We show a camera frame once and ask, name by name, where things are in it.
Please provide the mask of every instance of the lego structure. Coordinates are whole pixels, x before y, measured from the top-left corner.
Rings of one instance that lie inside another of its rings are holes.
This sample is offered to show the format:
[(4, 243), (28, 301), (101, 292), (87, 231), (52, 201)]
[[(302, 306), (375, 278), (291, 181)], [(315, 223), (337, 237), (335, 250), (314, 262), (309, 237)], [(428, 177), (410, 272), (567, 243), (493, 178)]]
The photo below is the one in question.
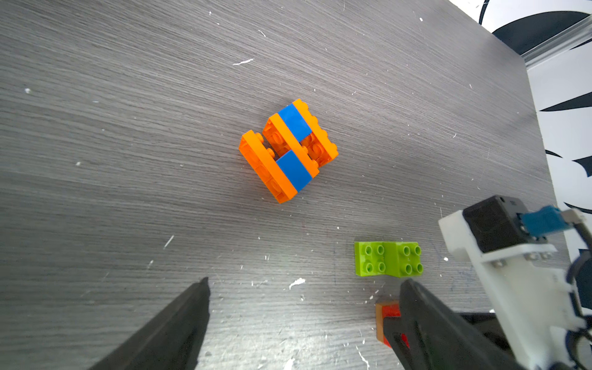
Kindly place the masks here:
[(358, 276), (406, 278), (423, 273), (422, 249), (414, 242), (356, 242), (354, 254)]
[[(265, 139), (271, 148), (263, 145)], [(245, 133), (239, 150), (279, 203), (294, 198), (318, 175), (319, 167), (339, 155), (300, 99), (269, 117), (263, 135)]]

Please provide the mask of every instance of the orange lego brick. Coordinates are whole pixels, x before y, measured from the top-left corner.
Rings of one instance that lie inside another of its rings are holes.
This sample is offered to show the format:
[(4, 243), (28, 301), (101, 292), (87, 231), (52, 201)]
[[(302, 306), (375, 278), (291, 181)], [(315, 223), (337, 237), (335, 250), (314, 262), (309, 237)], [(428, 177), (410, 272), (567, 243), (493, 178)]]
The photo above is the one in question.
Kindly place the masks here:
[(339, 155), (339, 152), (337, 152), (337, 145), (333, 144), (329, 140), (327, 131), (323, 130), (318, 125), (317, 117), (310, 114), (308, 111), (308, 105), (305, 102), (298, 99), (292, 104), (294, 104), (298, 112), (300, 112), (300, 115), (302, 115), (308, 126), (313, 131), (312, 134), (308, 135), (302, 141), (302, 145), (308, 149), (308, 155), (313, 160), (318, 162), (319, 167), (331, 162)]
[[(376, 338), (379, 342), (391, 347), (387, 338), (384, 336), (384, 318), (385, 317), (400, 317), (401, 310), (399, 309), (399, 301), (376, 303)], [(401, 339), (409, 347), (407, 336), (401, 334)]]
[(274, 161), (274, 151), (263, 146), (263, 136), (250, 130), (240, 140), (239, 150), (261, 181), (279, 203), (287, 202), (297, 194), (296, 189)]
[(263, 136), (277, 152), (278, 156), (283, 156), (287, 151), (292, 150), (300, 162), (304, 165), (310, 176), (314, 178), (318, 175), (317, 161), (310, 159), (308, 149), (300, 145), (288, 126), (282, 120), (279, 114), (269, 117), (267, 124), (263, 129)]

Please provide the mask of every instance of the black pattern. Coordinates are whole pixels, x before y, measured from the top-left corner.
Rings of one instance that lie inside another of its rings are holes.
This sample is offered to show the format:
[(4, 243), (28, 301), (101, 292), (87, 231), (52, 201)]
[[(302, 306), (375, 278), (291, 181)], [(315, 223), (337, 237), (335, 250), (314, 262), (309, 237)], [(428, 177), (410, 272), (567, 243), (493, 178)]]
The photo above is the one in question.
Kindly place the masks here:
[(579, 164), (586, 171), (588, 177), (592, 176), (592, 156), (586, 158), (575, 159), (575, 163)]
[(556, 157), (559, 157), (559, 158), (563, 158), (563, 157), (562, 157), (562, 156), (560, 156), (559, 154), (557, 154), (557, 153), (555, 153), (555, 152), (552, 152), (552, 151), (550, 151), (550, 150), (546, 150), (546, 149), (545, 149), (545, 154), (548, 154), (548, 155), (550, 155), (550, 156), (556, 156)]
[(589, 213), (589, 214), (592, 214), (592, 210), (589, 210), (589, 209), (587, 209), (587, 208), (577, 207), (577, 206), (575, 206), (575, 205), (571, 205), (571, 204), (569, 204), (569, 203), (565, 203), (565, 202), (564, 202), (564, 204), (565, 204), (566, 206), (570, 207), (570, 208), (575, 208), (575, 209), (577, 209), (577, 210), (580, 210), (580, 211), (582, 211), (583, 213)]
[(564, 101), (563, 103), (555, 104), (552, 107), (543, 109), (541, 112), (566, 111), (587, 107), (592, 107), (592, 92)]
[(516, 53), (524, 54), (587, 16), (573, 11), (538, 13), (503, 25), (493, 34)]
[(479, 24), (483, 24), (483, 16), (485, 15), (485, 9), (487, 9), (487, 4), (489, 4), (489, 0), (485, 0), (483, 2), (483, 6), (481, 7), (481, 14), (479, 15)]
[(583, 43), (581, 43), (581, 44), (579, 44), (579, 45), (577, 45), (577, 46), (574, 46), (574, 47), (572, 47), (570, 50), (574, 50), (576, 47), (580, 47), (580, 46), (586, 45), (586, 44), (587, 44), (587, 43), (589, 43), (590, 41), (592, 41), (592, 38), (591, 38), (591, 39), (589, 39), (589, 40), (586, 40), (586, 41), (584, 41)]

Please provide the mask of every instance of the screw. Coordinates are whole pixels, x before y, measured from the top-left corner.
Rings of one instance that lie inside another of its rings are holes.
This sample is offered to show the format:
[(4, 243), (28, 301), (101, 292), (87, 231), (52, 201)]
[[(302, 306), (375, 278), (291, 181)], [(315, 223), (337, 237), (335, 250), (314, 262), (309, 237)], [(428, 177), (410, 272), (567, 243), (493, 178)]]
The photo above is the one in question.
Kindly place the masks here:
[(504, 266), (506, 266), (506, 260), (505, 259), (497, 259), (495, 261), (492, 261), (491, 263), (493, 265), (493, 267), (495, 267), (496, 269), (498, 268), (502, 268)]
[(540, 259), (540, 254), (538, 252), (530, 252), (524, 255), (527, 261), (534, 261)]

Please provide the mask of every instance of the gray wooden table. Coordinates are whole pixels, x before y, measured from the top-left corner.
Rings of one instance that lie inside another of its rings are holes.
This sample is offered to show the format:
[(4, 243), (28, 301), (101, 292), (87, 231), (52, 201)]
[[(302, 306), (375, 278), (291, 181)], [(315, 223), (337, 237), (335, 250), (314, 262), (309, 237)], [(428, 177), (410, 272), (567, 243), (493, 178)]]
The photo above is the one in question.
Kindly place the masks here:
[[(0, 40), (3, 369), (86, 368), (204, 276), (199, 368), (397, 368), (401, 280), (353, 241), (419, 242), (422, 284), (489, 310), (437, 220), (553, 200), (523, 62), (447, 0), (6, 0)], [(340, 155), (279, 205), (238, 143), (297, 98)]]

